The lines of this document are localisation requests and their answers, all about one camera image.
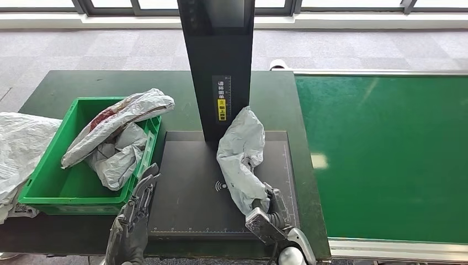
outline nfc icon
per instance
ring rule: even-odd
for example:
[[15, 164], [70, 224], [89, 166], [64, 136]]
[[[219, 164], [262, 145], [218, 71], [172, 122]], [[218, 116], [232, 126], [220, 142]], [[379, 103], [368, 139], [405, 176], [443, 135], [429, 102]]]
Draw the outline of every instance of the nfc icon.
[[221, 183], [219, 181], [216, 182], [215, 189], [216, 189], [217, 192], [219, 192], [220, 190], [225, 189], [225, 188], [227, 188], [226, 183], [223, 184], [223, 183]]

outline warning sticker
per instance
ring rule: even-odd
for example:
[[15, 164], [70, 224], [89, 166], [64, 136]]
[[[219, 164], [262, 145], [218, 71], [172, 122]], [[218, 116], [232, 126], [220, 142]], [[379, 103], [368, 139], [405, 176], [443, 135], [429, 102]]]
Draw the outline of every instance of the warning sticker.
[[226, 100], [218, 99], [218, 120], [226, 120]]
[[213, 96], [217, 123], [231, 121], [231, 76], [213, 76]]

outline crumpled plastic bag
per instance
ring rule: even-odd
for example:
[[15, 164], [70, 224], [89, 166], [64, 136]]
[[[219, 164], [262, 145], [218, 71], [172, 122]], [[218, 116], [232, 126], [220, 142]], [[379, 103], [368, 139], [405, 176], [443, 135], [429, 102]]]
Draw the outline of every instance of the crumpled plastic bag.
[[250, 107], [243, 108], [221, 138], [216, 159], [221, 167], [231, 198], [239, 210], [248, 215], [252, 202], [259, 199], [267, 213], [270, 199], [265, 185], [253, 170], [263, 161], [265, 130]]
[[[15, 197], [34, 171], [61, 120], [20, 113], [0, 113], [0, 224], [10, 216]], [[37, 210], [26, 211], [35, 217]]]
[[119, 135], [131, 122], [150, 119], [174, 109], [174, 99], [159, 89], [132, 94], [99, 113], [75, 138], [62, 157], [62, 168], [83, 161], [106, 139]]
[[103, 186], [121, 189], [141, 160], [148, 137], [135, 123], [129, 123], [115, 144], [102, 143], [86, 158]]

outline scale platform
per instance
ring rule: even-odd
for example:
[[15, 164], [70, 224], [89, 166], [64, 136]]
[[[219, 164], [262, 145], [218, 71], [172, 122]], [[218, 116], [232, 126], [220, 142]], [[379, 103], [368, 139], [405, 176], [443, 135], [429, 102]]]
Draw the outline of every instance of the scale platform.
[[[292, 225], [300, 227], [288, 135], [267, 131], [255, 175], [281, 190]], [[151, 205], [150, 239], [258, 240], [232, 201], [216, 161], [217, 144], [201, 131], [168, 131]]]

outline yellow label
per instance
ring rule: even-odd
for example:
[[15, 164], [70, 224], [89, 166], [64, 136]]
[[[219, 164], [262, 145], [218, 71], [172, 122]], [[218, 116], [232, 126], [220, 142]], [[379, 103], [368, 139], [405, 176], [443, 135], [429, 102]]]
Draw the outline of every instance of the yellow label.
[[218, 99], [218, 120], [226, 120], [226, 100]]

